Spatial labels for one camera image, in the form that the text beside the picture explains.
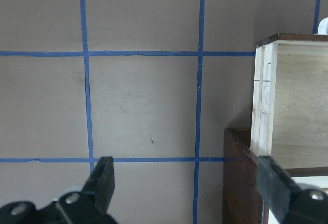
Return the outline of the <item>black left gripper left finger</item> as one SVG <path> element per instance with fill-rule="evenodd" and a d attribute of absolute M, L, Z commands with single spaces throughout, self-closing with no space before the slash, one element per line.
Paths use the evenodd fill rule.
<path fill-rule="evenodd" d="M 115 189 L 112 157 L 101 157 L 80 191 L 37 209 L 30 201 L 1 207 L 1 223 L 116 223 L 107 213 Z"/>

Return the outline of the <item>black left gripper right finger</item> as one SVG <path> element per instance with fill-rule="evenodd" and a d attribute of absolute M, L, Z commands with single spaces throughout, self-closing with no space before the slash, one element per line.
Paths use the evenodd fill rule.
<path fill-rule="evenodd" d="M 258 158 L 257 190 L 269 223 L 327 223 L 327 177 L 290 177 L 272 157 Z"/>

